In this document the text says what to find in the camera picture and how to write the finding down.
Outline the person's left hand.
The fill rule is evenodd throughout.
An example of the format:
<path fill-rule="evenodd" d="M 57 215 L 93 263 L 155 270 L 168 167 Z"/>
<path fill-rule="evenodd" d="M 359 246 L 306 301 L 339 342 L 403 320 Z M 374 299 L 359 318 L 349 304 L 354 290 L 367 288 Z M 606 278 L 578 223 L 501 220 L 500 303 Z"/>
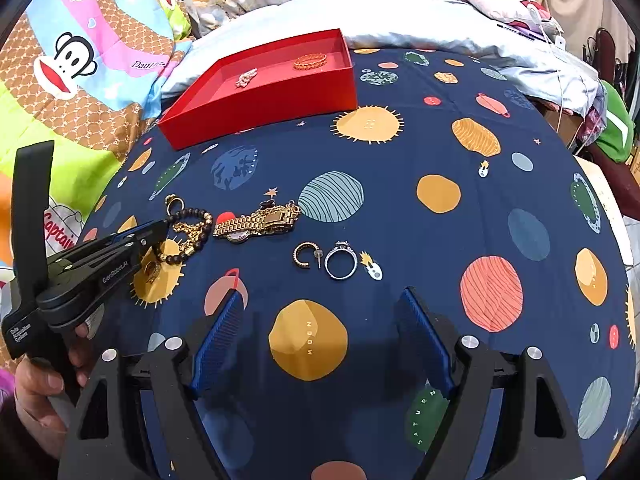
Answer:
<path fill-rule="evenodd" d="M 88 382 L 94 364 L 89 332 L 86 323 L 77 326 L 76 336 L 68 350 L 70 364 L 81 388 Z M 64 391 L 61 374 L 45 362 L 24 358 L 17 365 L 14 392 L 17 416 L 43 451 L 56 460 L 60 458 L 67 427 L 49 398 Z"/>

